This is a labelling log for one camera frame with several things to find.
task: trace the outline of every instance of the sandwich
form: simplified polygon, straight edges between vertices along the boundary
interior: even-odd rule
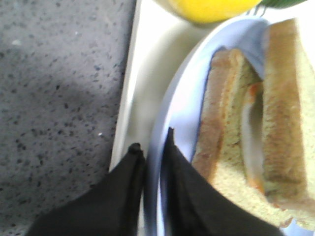
[[[300,28],[269,26],[263,81],[240,50],[215,53],[192,164],[252,215],[315,230],[315,73]]]

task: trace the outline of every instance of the bread slice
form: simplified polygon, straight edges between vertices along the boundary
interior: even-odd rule
[[[248,185],[240,142],[241,111],[250,84],[259,82],[256,72],[238,49],[218,51],[211,62],[193,166],[234,204],[266,222],[289,224],[286,210],[266,201]]]
[[[266,196],[315,230],[315,73],[296,19],[269,28],[263,86]]]

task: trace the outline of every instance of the lemon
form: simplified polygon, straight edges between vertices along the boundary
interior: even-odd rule
[[[175,11],[196,23],[232,18],[250,10],[261,0],[169,0]]]

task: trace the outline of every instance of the speckled granite surface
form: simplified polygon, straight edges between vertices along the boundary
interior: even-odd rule
[[[0,1],[0,235],[107,172],[134,6]]]

